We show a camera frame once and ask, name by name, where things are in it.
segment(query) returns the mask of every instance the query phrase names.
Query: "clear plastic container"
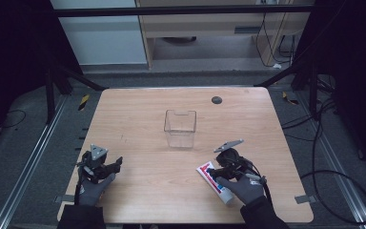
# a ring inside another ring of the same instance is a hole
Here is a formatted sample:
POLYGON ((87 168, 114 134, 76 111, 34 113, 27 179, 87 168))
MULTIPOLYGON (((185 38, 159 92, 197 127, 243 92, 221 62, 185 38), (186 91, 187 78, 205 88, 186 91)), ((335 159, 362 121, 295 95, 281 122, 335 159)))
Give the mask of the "clear plastic container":
POLYGON ((195 111, 166 111, 164 131, 169 147, 193 147, 196 116, 195 111))

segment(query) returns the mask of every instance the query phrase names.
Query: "table surface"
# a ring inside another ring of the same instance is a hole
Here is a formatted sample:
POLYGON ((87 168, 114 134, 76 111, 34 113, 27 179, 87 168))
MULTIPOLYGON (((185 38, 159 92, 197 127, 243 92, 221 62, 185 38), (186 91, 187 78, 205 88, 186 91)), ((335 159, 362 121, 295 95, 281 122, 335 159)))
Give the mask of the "table surface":
MULTIPOLYGON (((266 176, 277 215, 310 222, 308 203, 269 92, 264 88, 108 89, 101 95, 83 153, 91 144, 109 150, 105 164, 124 157, 121 172, 99 202, 106 222, 243 223, 238 198, 225 205, 196 168, 219 167, 214 149, 244 139, 234 148, 266 176), (221 104, 212 97, 220 96, 221 104), (164 133, 167 110, 196 111, 191 149, 170 148, 164 133)), ((67 189, 73 195, 76 169, 67 189)), ((63 202, 58 218, 60 219, 63 202)))

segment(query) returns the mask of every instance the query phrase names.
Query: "black curtain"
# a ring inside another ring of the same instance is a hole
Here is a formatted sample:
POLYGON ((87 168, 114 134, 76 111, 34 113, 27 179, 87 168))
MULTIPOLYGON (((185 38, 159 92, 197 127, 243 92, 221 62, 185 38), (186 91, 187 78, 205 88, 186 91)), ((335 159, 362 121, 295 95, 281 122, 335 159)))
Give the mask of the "black curtain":
POLYGON ((0 125, 16 97, 45 85, 47 63, 37 56, 32 32, 58 63, 82 74, 58 18, 29 14, 34 10, 52 10, 50 0, 0 0, 0 125))
POLYGON ((318 71, 335 78, 336 105, 366 156, 366 1, 343 0, 335 5, 334 10, 311 14, 297 55, 306 52, 324 31, 315 53, 318 71))

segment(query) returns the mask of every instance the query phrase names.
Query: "white wall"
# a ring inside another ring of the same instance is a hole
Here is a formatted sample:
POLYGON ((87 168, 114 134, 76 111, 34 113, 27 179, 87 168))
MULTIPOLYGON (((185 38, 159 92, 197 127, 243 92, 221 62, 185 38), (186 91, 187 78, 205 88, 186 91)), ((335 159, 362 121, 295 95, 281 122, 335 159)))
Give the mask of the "white wall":
MULTIPOLYGON (((133 0, 51 0, 55 9, 133 8, 133 0)), ((80 65, 146 64, 137 16, 64 17, 80 65)))

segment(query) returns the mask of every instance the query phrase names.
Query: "gray glove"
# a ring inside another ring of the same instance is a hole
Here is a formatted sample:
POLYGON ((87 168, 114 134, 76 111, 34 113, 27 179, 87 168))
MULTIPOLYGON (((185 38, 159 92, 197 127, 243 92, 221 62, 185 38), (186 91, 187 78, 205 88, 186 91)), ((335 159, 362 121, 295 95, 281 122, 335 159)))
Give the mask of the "gray glove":
POLYGON ((237 182, 228 181, 224 177, 217 177, 215 180, 231 190, 245 205, 264 196, 263 186, 258 181, 246 176, 242 176, 237 182))
POLYGON ((79 192, 79 205, 95 206, 104 190, 114 179, 115 173, 112 173, 102 182, 93 184, 86 177, 82 177, 82 186, 79 192))

